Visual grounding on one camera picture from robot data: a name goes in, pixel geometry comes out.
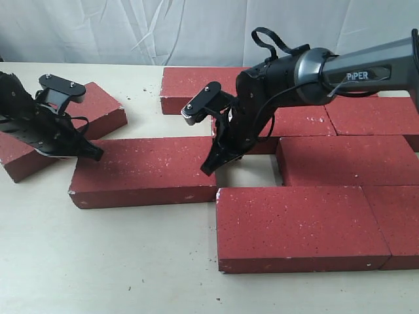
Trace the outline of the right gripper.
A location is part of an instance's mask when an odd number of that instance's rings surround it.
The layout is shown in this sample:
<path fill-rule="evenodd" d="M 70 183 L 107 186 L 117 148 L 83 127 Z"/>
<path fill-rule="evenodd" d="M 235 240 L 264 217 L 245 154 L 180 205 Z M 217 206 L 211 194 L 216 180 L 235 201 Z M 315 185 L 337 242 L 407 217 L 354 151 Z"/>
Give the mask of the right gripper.
<path fill-rule="evenodd" d="M 200 170 L 210 176 L 223 165 L 272 144 L 272 109 L 229 105 L 215 119 L 215 137 Z"/>

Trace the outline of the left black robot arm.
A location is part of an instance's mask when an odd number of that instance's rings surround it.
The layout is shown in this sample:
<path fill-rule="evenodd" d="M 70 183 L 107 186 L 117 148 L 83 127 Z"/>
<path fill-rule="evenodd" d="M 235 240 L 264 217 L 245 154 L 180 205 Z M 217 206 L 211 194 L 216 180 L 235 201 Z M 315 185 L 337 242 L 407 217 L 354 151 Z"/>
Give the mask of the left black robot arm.
<path fill-rule="evenodd" d="M 1 73 L 1 132 L 49 158 L 99 161 L 103 150 L 84 136 L 89 120 L 66 112 L 69 103 L 84 101 L 84 85 L 51 74 L 39 84 L 32 97 L 15 74 Z"/>

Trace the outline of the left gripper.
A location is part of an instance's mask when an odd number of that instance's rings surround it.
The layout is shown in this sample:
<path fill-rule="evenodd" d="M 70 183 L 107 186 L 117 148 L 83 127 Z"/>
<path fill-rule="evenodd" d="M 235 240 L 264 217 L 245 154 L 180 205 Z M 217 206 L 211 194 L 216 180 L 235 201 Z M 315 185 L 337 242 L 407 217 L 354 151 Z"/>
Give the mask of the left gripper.
<path fill-rule="evenodd" d="M 79 157 L 100 161 L 104 150 L 86 140 L 68 115 L 32 99 L 1 100 L 1 133 L 49 157 Z"/>

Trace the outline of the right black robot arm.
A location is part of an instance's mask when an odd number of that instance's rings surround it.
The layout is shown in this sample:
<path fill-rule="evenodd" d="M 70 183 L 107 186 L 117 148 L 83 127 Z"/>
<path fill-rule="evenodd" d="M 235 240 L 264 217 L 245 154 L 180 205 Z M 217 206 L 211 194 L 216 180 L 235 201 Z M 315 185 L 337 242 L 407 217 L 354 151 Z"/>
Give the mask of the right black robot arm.
<path fill-rule="evenodd" d="M 236 96 L 220 97 L 227 111 L 217 117 L 216 136 L 201 170 L 211 175 L 249 152 L 279 108 L 326 105 L 336 96 L 396 90 L 408 92 L 418 104 L 417 29 L 406 39 L 349 54 L 313 48 L 260 63 L 236 77 Z"/>

